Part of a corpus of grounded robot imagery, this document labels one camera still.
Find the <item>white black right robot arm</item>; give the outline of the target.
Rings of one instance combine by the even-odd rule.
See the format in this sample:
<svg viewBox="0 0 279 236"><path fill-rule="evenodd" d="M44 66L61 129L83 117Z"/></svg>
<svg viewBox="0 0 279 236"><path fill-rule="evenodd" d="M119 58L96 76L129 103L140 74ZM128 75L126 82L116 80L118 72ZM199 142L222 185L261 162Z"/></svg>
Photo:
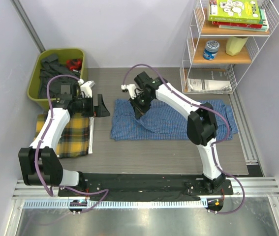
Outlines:
<svg viewBox="0 0 279 236"><path fill-rule="evenodd" d="M138 74L133 84L122 85L121 89L129 93L136 119L147 113L156 99L172 107L187 120L187 137L197 146L201 157L204 188L209 194L220 191L225 182L225 173L217 154L217 112L212 105L194 101L165 79L153 79L146 72Z"/></svg>

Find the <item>blue checked long sleeve shirt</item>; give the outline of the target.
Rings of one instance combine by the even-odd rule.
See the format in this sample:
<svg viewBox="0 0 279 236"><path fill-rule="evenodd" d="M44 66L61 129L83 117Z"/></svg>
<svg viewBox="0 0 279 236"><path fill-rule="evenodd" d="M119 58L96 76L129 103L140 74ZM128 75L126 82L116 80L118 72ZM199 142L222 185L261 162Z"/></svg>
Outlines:
<svg viewBox="0 0 279 236"><path fill-rule="evenodd" d="M213 110L220 113L228 122L230 133L227 140L232 140L238 133L238 128L230 105L222 100L200 100L209 102ZM217 119L217 140L225 137L227 128L219 116ZM115 101L110 138L115 141L123 140L188 140L186 134L187 120L175 109L164 102L154 100L148 112L135 118L134 109L128 100Z"/></svg>

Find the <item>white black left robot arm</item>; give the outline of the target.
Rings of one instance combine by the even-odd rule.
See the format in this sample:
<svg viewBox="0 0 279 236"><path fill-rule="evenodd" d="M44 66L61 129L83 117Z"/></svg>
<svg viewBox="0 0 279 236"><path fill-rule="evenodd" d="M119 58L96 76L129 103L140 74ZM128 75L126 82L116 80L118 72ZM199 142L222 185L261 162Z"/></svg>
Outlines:
<svg viewBox="0 0 279 236"><path fill-rule="evenodd" d="M61 94L51 102L52 107L39 134L29 147L21 148L18 153L25 185L35 186L45 182L51 186L69 186L75 196L86 192L82 173L64 169L56 151L63 130L74 114L87 118L110 116L102 94L98 95L98 105L93 104L93 86L94 81L63 85Z"/></svg>

